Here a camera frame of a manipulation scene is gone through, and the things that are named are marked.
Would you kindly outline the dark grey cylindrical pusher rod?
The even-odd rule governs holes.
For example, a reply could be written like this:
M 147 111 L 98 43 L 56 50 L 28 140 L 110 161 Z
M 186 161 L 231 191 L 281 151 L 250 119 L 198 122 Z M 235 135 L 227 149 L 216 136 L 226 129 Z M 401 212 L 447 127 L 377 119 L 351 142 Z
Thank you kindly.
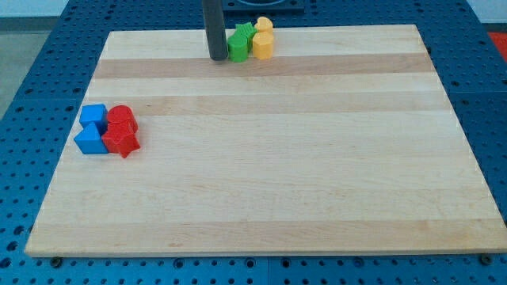
M 215 61 L 224 60 L 228 57 L 228 46 L 222 2 L 220 0 L 201 2 L 209 56 Z

